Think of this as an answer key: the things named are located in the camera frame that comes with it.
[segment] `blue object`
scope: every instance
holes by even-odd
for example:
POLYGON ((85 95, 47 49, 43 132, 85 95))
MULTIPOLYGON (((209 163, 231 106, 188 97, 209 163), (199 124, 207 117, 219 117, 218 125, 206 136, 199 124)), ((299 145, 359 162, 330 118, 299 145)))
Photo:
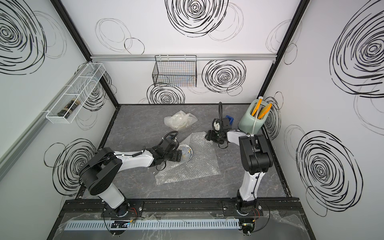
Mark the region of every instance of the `blue object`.
POLYGON ((229 119, 229 125, 232 125, 234 118, 228 115, 226 115, 225 117, 229 119))

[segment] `black wire basket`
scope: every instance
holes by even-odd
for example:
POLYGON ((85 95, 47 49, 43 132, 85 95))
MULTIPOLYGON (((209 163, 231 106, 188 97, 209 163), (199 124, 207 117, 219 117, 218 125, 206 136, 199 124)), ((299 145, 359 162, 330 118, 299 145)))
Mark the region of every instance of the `black wire basket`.
POLYGON ((152 72, 153 84, 196 87, 196 58, 196 55, 156 55, 152 72))

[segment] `red wire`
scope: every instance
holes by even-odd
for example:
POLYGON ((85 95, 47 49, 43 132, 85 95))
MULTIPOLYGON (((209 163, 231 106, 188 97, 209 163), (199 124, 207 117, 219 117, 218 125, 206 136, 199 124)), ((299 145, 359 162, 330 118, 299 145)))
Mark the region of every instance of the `red wire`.
POLYGON ((253 212, 254 212, 254 214, 255 214, 255 218, 254 218, 254 220, 256 221, 256 212, 255 212, 255 210, 253 210, 253 209, 252 209, 252 211, 253 211, 253 212))
MULTIPOLYGON (((256 209, 256 211, 257 211, 257 213, 259 214, 259 218, 260 218, 260 213, 259 213, 259 210, 257 210, 257 209, 256 209)), ((255 214, 256 214, 256 213, 255 213, 255 214)))
POLYGON ((136 209, 135 209, 135 208, 131 208, 131 209, 135 210, 135 213, 136 213, 136 217, 137 217, 137 211, 136 211, 136 209))

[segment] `wire basket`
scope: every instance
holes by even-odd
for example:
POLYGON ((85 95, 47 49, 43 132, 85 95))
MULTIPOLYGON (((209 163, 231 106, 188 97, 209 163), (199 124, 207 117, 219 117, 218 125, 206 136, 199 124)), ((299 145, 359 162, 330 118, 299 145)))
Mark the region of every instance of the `wire basket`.
POLYGON ((105 73, 102 63, 88 63, 45 116, 52 123, 72 123, 105 73))
POLYGON ((152 72, 153 84, 167 83, 177 87, 196 87, 196 55, 157 55, 152 72))

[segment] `yellow handle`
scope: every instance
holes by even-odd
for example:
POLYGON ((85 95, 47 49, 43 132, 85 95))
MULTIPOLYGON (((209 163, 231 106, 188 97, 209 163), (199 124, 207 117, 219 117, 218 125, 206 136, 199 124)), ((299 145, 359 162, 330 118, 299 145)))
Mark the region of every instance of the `yellow handle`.
POLYGON ((261 102, 262 102, 262 100, 261 100, 261 99, 259 99, 259 101, 258 101, 258 102, 257 102, 257 104, 256 104, 256 107, 255 107, 255 109, 253 110, 253 112, 252 112, 252 114, 251 114, 251 115, 252 115, 252 117, 254 117, 254 116, 255 116, 255 113, 256 113, 257 109, 259 109, 261 102))
POLYGON ((271 109, 272 107, 272 103, 269 103, 265 108, 263 108, 259 115, 257 116, 257 119, 262 119, 264 117, 265 114, 267 114, 269 112, 269 110, 271 109))

